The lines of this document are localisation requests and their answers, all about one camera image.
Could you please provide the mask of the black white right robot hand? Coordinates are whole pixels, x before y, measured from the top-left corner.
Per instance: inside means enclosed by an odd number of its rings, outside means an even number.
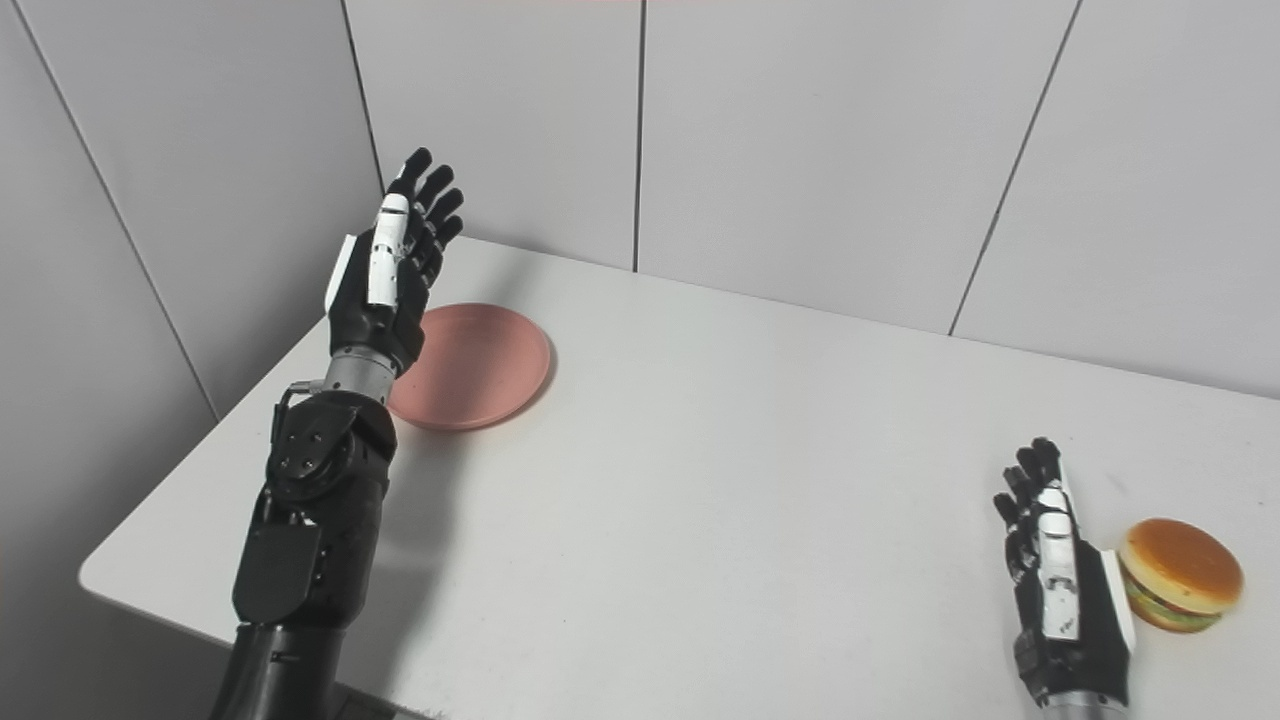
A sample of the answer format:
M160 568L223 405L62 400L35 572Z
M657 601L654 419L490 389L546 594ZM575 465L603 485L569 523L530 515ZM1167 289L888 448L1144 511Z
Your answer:
M1055 442L1034 438L993 497L1020 632L1018 675L1044 719L1128 719L1137 643L1117 553L1085 539Z

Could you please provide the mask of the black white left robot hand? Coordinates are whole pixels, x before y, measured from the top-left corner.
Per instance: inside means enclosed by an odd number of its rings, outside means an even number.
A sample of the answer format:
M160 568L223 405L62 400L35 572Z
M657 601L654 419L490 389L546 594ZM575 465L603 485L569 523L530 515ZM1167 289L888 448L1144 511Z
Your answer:
M465 224L454 170L415 149L387 186L372 224L349 234L325 295L330 355L364 348L402 375L419 359L420 327L444 264Z

